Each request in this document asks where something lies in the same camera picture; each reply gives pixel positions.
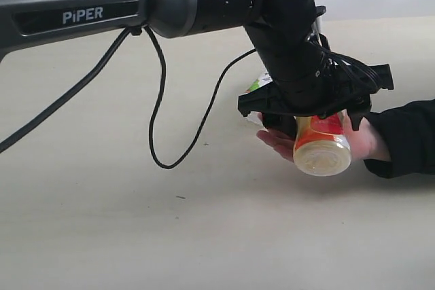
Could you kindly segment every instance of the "plastic bottle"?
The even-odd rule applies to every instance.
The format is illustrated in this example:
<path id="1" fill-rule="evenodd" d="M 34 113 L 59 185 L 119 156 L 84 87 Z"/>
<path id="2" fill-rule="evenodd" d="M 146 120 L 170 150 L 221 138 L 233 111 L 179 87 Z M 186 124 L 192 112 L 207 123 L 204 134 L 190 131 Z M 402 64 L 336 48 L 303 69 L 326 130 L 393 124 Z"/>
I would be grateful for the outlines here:
<path id="1" fill-rule="evenodd" d="M 351 148 L 343 133 L 343 115 L 336 113 L 324 120 L 298 117 L 298 134 L 294 144 L 294 163 L 302 172 L 329 177 L 347 170 Z"/>

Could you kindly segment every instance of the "black sleeve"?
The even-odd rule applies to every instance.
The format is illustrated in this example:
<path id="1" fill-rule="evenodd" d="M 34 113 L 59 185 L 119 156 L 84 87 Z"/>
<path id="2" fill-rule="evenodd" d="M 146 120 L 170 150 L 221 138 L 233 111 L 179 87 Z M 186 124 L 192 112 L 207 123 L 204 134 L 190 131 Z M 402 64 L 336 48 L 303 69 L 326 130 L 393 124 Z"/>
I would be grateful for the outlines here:
<path id="1" fill-rule="evenodd" d="M 392 160 L 366 160 L 371 173 L 388 179 L 435 174 L 435 100 L 412 102 L 366 118 L 386 142 Z"/>

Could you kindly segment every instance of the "orange label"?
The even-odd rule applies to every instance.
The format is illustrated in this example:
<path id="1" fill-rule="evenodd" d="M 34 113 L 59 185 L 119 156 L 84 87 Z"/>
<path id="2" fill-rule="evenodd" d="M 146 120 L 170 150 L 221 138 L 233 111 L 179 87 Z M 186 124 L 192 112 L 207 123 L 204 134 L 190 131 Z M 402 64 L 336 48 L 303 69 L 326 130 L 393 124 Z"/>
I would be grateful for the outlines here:
<path id="1" fill-rule="evenodd" d="M 296 151 L 303 145 L 313 141 L 335 141 L 336 136 L 343 135 L 343 125 L 338 114 L 324 120 L 316 117 L 309 118 L 309 125 L 299 130 L 298 139 L 294 146 Z"/>

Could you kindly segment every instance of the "piper logo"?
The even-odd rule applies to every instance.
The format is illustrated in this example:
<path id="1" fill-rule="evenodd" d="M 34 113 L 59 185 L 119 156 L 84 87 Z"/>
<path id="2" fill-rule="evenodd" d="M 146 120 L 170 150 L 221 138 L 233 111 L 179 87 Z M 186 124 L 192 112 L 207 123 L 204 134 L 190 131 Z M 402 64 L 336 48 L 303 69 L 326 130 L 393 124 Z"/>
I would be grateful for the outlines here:
<path id="1" fill-rule="evenodd" d="M 63 12 L 62 24 L 89 22 L 91 20 L 98 20 L 103 18 L 102 7 L 86 8 L 85 10 L 73 10 Z"/>

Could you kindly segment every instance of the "tabletop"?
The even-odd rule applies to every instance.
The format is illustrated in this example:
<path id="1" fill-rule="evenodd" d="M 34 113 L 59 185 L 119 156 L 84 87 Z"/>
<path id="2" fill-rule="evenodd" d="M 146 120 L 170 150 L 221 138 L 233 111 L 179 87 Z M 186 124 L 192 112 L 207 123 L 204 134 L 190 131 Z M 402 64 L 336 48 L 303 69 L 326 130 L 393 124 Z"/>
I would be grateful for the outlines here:
<path id="1" fill-rule="evenodd" d="M 434 97 L 435 18 L 325 22 L 337 52 L 389 63 L 374 110 Z M 10 54 L 0 65 L 4 139 L 82 78 L 118 32 Z M 167 89 L 156 152 L 189 145 L 242 29 L 159 39 Z M 237 97 L 252 55 L 222 83 L 198 145 L 174 170 L 152 160 L 160 65 L 129 37 L 87 88 L 0 156 L 0 289 L 435 289 L 435 180 L 384 180 L 362 163 L 318 179 L 261 144 Z"/>

